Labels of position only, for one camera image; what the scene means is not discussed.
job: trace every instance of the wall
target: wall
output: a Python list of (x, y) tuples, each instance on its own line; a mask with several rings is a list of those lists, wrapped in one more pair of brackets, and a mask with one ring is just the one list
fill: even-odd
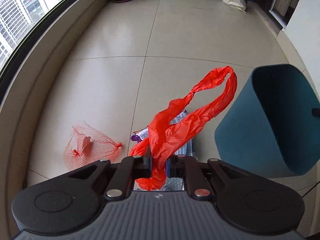
[(77, 0), (31, 49), (0, 106), (1, 240), (17, 233), (11, 201), (23, 188), (29, 152), (46, 96), (60, 67), (106, 0)]
[(320, 94), (320, 0), (300, 0), (284, 30)]

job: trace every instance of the blue waste basket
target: blue waste basket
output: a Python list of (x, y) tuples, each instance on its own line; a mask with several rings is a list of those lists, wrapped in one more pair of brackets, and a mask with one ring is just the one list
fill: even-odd
[(303, 175), (320, 159), (320, 103), (289, 64), (255, 68), (215, 131), (220, 158), (265, 178)]

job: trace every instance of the glass window pane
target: glass window pane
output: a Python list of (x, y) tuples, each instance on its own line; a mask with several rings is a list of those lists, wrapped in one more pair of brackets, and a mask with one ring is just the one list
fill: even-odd
[(61, 0), (0, 0), (0, 70), (31, 28)]

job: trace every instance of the bolt head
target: bolt head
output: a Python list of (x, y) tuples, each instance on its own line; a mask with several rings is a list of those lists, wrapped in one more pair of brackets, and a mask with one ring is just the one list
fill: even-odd
[(110, 189), (107, 191), (108, 197), (120, 197), (122, 195), (122, 191), (119, 189)]
[(205, 188), (199, 188), (199, 189), (195, 190), (195, 195), (197, 197), (207, 197), (210, 195), (210, 191)]

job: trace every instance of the floor tile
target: floor tile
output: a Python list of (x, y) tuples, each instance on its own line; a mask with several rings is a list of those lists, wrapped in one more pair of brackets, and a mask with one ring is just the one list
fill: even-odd
[(143, 62), (144, 57), (68, 61), (42, 111), (30, 169), (47, 178), (68, 172), (63, 152), (80, 120), (124, 144), (118, 161), (126, 156)]
[[(300, 195), (305, 194), (310, 187), (307, 187), (305, 189), (299, 190), (298, 193)], [(315, 200), (316, 200), (316, 189), (313, 189), (310, 191), (304, 198), (304, 204), (305, 204), (305, 211), (303, 214), (303, 217), (300, 221), (300, 224), (297, 228), (297, 231), (304, 237), (307, 237), (310, 235), (310, 228), (311, 228), (311, 223), (313, 219), (313, 212), (315, 208)]]
[[(169, 101), (183, 98), (210, 70), (223, 67), (224, 63), (194, 59), (147, 57), (143, 68), (140, 89), (133, 118), (132, 131), (145, 128), (159, 111), (167, 108)], [(236, 96), (241, 91), (251, 68), (232, 65), (238, 77)], [(213, 101), (224, 90), (225, 84), (197, 93), (187, 111), (204, 106)], [(194, 138), (194, 150), (199, 161), (219, 157), (214, 131), (228, 109), (206, 124), (204, 129)]]
[(108, 3), (80, 38), (70, 58), (145, 56), (158, 2)]
[(287, 63), (278, 43), (254, 10), (231, 14), (230, 8), (222, 5), (226, 6), (225, 10), (159, 5), (147, 55), (250, 67)]
[(302, 176), (275, 178), (271, 180), (297, 191), (315, 184), (317, 182), (316, 172), (316, 166), (314, 166), (310, 171)]
[(28, 170), (28, 175), (27, 175), (28, 187), (44, 182), (46, 180), (48, 180), (48, 178), (41, 176), (38, 173), (35, 173), (34, 171)]

